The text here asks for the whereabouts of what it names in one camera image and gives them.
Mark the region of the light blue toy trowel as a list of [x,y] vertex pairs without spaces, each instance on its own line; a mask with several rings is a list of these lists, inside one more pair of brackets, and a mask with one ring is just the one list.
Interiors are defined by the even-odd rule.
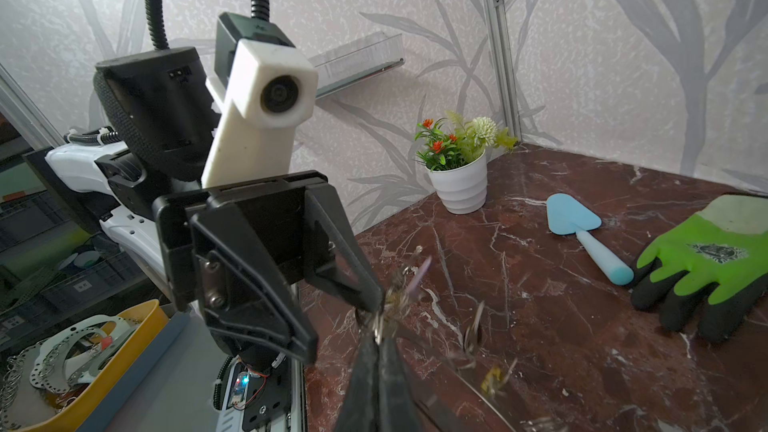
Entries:
[[602,225],[599,216],[564,193],[549,196],[545,205],[548,227],[553,234],[574,235],[611,283],[625,286],[632,282],[634,273],[631,268],[591,234]]

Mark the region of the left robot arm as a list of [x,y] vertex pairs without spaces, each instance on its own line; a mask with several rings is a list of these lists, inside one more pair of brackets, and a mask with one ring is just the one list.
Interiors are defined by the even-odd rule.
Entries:
[[384,293],[327,177],[290,169],[315,67],[292,46],[254,40],[228,57],[214,77],[192,47],[98,64],[117,141],[70,140],[40,170],[66,206],[96,197],[102,229],[149,262],[177,308],[198,311],[223,351],[311,364],[318,335],[295,283],[370,316]]

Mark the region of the large metal key ring plate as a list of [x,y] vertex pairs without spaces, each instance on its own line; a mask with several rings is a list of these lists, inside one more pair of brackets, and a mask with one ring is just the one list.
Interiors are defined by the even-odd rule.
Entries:
[[423,255],[423,248],[418,246],[404,265],[395,270],[390,278],[390,284],[384,295],[383,312],[373,316],[367,312],[357,311],[358,325],[362,328],[369,327],[377,337],[389,336],[395,339],[404,339],[418,346],[431,357],[440,361],[448,370],[465,385],[480,401],[495,415],[509,431],[567,431],[569,426],[562,421],[551,417],[539,417],[535,419],[521,420],[513,413],[504,411],[498,400],[486,399],[481,395],[481,383],[471,382],[472,370],[478,365],[478,354],[481,351],[483,332],[480,321],[483,317],[485,304],[480,303],[475,309],[469,325],[459,333],[458,352],[441,353],[431,345],[431,342],[407,328],[404,318],[410,313],[411,306],[416,300],[410,300],[405,295],[405,288],[413,278],[416,269],[427,258]]

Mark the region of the key with purple tag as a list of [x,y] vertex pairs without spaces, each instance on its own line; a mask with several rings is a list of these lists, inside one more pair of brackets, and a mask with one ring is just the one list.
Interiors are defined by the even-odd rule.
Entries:
[[426,273],[429,271],[431,263],[432,257],[428,256],[416,269],[413,278],[408,282],[405,288],[405,295],[410,300],[416,300],[418,298],[420,284],[423,281]]

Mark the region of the green lit circuit board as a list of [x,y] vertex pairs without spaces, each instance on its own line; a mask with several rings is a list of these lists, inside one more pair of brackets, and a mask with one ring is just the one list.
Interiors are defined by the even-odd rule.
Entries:
[[246,402],[248,401],[248,388],[250,382],[250,373],[247,371],[241,371],[237,374],[232,387],[229,392],[229,399],[227,403],[228,408],[235,408],[236,410],[243,410]]

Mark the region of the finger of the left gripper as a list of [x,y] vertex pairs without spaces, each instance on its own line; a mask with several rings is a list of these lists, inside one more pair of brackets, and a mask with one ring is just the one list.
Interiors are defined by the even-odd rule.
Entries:
[[204,322],[222,350],[249,366],[265,366],[280,353],[314,363],[318,334],[264,248],[258,245],[253,259],[211,248],[211,221],[194,217],[193,223],[207,237],[194,248],[200,281],[196,293]]
[[305,281],[357,309],[380,311],[384,293],[336,189],[326,182],[310,185],[305,189],[304,205]]

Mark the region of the yellow tray with parts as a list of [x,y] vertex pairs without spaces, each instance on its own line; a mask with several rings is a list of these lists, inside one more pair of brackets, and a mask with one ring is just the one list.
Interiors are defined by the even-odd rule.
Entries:
[[83,430],[169,323],[153,299],[87,317],[8,357],[1,367],[1,429]]

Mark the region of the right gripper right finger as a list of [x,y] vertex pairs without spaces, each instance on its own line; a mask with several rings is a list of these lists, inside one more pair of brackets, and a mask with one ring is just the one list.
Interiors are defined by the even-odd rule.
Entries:
[[380,430],[423,430],[406,368],[393,338],[384,338],[380,343]]

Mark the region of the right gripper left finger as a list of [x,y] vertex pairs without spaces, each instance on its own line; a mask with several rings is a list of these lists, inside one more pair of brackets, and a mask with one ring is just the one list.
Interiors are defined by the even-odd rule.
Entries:
[[363,335],[335,431],[378,430],[379,347],[372,332]]

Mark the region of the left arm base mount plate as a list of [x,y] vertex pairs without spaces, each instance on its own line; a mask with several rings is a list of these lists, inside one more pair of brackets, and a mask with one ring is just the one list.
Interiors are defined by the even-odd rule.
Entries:
[[254,377],[248,389],[248,398],[254,400],[242,413],[243,431],[285,431],[286,415],[292,406],[291,365],[283,362],[263,380]]

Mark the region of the potted plant white pot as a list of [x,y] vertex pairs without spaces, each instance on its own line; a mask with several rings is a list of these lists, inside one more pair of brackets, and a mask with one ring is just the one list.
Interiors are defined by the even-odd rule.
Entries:
[[416,156],[444,207],[454,215],[475,212],[485,204],[491,152],[509,152],[519,143],[509,129],[489,117],[467,120],[453,111],[438,120],[423,120],[414,140],[423,143]]

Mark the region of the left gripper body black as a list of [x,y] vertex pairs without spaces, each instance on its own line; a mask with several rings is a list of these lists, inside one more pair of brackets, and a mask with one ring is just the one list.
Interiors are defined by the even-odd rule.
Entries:
[[207,237],[194,217],[211,221],[211,248],[243,252],[253,259],[260,245],[287,283],[304,279],[305,189],[327,182],[326,175],[310,170],[155,199],[153,218],[176,308],[185,310],[197,299],[194,248]]

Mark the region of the green black garden glove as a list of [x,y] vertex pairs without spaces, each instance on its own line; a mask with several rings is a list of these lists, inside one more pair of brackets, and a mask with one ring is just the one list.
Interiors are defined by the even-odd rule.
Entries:
[[767,293],[767,198],[724,194],[636,257],[630,301],[659,308],[661,326],[677,332],[701,310],[698,335],[723,342]]

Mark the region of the clear acrylic wall shelf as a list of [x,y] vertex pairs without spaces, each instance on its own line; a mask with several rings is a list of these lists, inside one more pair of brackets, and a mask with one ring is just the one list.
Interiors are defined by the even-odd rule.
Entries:
[[321,99],[405,63],[401,34],[376,32],[309,59],[318,72]]

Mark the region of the key with yellow tag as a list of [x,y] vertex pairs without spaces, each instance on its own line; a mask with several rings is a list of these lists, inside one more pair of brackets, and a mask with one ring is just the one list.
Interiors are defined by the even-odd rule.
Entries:
[[517,363],[518,359],[515,358],[508,367],[492,367],[481,383],[481,395],[486,399],[506,397],[508,395],[506,387],[512,378]]

